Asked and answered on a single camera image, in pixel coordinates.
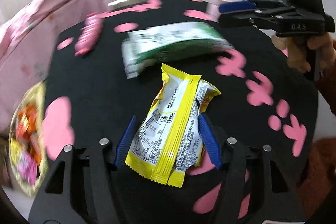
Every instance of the das logo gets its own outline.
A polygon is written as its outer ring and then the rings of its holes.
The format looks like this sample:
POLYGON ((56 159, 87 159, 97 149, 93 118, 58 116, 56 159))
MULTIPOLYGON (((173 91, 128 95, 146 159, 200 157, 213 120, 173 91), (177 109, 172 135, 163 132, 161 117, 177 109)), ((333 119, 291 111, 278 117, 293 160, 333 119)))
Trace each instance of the das logo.
POLYGON ((306 30, 306 24, 291 24, 291 29, 296 31, 305 31, 306 30))

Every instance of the pink cup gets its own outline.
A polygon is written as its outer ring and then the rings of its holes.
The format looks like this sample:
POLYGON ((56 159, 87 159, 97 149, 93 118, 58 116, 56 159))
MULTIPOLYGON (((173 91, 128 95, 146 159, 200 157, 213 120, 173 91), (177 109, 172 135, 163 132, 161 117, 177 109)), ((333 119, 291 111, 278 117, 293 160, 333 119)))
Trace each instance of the pink cup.
POLYGON ((224 3, 231 2, 231 0, 209 0, 206 13, 212 17, 212 20, 218 22, 218 18, 221 15, 218 7, 224 3))

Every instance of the pink cloth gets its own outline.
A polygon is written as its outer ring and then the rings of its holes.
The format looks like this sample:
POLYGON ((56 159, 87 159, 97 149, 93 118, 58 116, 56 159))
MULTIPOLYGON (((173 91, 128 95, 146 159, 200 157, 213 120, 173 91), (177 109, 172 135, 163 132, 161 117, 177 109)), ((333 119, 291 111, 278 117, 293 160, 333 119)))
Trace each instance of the pink cloth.
POLYGON ((0 26, 0 132, 25 92, 47 76, 58 35, 88 14, 110 12, 109 2, 33 0, 0 26))

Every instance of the orange snack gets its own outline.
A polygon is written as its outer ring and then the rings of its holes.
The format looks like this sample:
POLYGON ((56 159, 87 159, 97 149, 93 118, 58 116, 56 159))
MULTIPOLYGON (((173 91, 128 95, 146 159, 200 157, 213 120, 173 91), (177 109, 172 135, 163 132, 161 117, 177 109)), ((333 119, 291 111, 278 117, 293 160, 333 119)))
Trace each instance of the orange snack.
POLYGON ((34 158, 34 160, 37 163, 37 166, 40 166, 41 163, 41 155, 39 155, 38 153, 36 153, 35 149, 33 146, 31 146, 29 154, 34 158))

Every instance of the metal screw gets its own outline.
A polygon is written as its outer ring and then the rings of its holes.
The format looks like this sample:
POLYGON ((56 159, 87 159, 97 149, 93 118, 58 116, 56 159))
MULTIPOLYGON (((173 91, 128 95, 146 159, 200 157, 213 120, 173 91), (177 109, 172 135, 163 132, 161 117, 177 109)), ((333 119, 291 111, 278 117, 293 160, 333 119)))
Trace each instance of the metal screw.
POLYGON ((102 139, 100 139, 100 141, 99 141, 99 144, 100 145, 106 145, 106 144, 108 144, 109 143, 109 139, 107 139, 107 138, 102 138, 102 139))
POLYGON ((72 146, 68 144, 63 148, 63 150, 64 152, 70 152, 72 150, 72 146))
POLYGON ((268 144, 265 144, 263 148, 266 152, 271 152, 271 150, 272 150, 272 147, 268 144))
POLYGON ((229 138, 227 138, 227 142, 229 144, 235 144, 235 143, 237 143, 237 140, 234 137, 229 137, 229 138))

